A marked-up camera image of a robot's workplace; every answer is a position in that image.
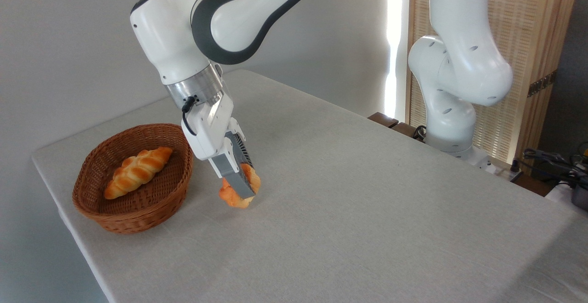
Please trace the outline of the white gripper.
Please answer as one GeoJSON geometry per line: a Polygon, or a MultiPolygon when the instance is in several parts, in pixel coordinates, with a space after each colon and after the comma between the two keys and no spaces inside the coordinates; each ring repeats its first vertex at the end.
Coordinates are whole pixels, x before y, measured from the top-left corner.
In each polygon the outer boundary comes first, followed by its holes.
{"type": "Polygon", "coordinates": [[[182,131],[197,159],[209,159],[219,178],[225,178],[229,185],[243,199],[255,196],[250,181],[241,169],[242,163],[254,167],[244,145],[246,138],[241,126],[232,118],[233,100],[229,94],[219,92],[212,99],[197,104],[188,102],[183,108],[182,131]],[[226,154],[218,154],[227,139],[226,154]]]}

